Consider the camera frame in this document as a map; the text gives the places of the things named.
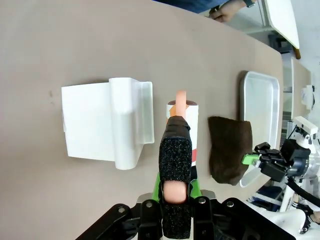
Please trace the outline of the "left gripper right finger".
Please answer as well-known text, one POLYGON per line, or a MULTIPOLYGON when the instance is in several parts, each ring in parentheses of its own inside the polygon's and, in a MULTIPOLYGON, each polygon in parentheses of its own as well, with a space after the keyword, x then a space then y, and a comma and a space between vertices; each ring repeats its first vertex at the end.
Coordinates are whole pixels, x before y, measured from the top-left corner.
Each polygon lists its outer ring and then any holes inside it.
POLYGON ((201 190, 198 180, 190 185, 190 204, 195 240, 294 240, 295 237, 231 197, 218 202, 215 193, 201 190))

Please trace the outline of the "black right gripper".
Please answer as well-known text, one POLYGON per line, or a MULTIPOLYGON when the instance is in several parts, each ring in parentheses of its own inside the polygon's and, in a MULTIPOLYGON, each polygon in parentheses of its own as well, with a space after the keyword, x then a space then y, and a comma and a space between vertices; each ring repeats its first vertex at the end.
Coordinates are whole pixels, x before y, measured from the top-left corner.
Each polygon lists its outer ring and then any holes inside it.
POLYGON ((300 146, 295 139, 286 139, 280 149, 271 149, 267 142, 255 146, 252 153, 246 153, 241 163, 252 164, 272 181, 283 181, 285 177, 302 177, 309 167, 311 150, 300 146), (284 168, 274 161, 284 158, 284 168))

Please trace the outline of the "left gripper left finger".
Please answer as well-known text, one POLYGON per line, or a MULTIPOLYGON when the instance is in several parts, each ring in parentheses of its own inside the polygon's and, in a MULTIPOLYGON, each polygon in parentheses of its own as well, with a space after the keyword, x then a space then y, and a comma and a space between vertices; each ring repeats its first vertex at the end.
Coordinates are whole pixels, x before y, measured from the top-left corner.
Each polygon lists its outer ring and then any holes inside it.
POLYGON ((85 230, 78 240, 160 240, 163 237, 160 175, 153 192, 141 195, 133 207, 117 203, 85 230))

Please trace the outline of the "person's left hand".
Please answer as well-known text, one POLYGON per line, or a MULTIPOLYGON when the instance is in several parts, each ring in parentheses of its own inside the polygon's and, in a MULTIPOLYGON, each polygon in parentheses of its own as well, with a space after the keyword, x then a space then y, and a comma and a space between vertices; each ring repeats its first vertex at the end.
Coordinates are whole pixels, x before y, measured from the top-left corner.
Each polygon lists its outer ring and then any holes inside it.
POLYGON ((230 21, 239 10, 246 6, 243 0, 230 0, 224 3, 218 10, 210 13, 209 17, 217 22, 225 23, 230 21))

